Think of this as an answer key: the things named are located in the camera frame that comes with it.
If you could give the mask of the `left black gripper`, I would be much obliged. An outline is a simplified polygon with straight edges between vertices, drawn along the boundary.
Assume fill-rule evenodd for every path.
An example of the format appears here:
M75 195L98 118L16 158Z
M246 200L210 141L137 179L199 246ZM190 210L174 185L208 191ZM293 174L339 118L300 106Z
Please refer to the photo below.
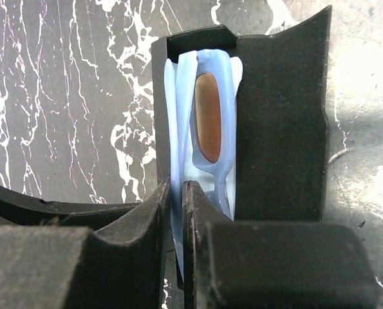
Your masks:
M0 185L0 308L159 308L169 191L92 204Z

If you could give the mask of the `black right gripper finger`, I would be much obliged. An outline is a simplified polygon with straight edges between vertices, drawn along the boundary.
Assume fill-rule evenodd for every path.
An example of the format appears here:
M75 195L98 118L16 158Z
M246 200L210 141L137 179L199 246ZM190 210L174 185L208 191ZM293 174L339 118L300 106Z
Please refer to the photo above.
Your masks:
M232 221L200 184L183 185L186 308L375 308L380 290L350 228Z

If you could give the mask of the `black sunglasses case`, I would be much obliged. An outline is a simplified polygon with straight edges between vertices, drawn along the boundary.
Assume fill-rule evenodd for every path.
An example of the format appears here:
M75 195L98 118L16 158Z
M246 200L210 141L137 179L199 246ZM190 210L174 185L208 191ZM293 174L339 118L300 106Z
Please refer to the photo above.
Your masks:
M326 77L332 8L274 35L208 26L152 43L156 178L169 176L163 66L183 52L219 48L241 59L237 94L236 217L320 221L326 193Z

